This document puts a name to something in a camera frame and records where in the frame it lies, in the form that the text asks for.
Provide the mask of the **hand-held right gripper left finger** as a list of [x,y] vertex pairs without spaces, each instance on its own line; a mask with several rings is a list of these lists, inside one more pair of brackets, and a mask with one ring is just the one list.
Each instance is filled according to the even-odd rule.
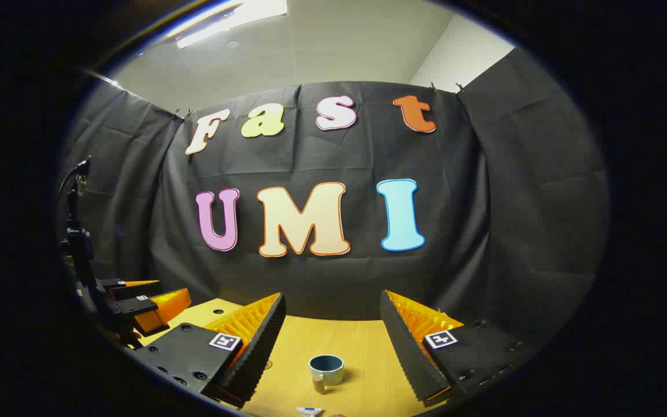
[[212,324],[182,323],[135,351],[183,388],[242,408],[256,391],[286,317],[278,292]]

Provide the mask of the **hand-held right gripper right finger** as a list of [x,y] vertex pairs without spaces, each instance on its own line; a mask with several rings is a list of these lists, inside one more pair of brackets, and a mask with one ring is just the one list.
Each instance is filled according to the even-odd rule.
[[379,314],[411,390],[426,406],[482,395],[541,348],[500,321],[483,298],[458,301],[446,312],[383,290]]

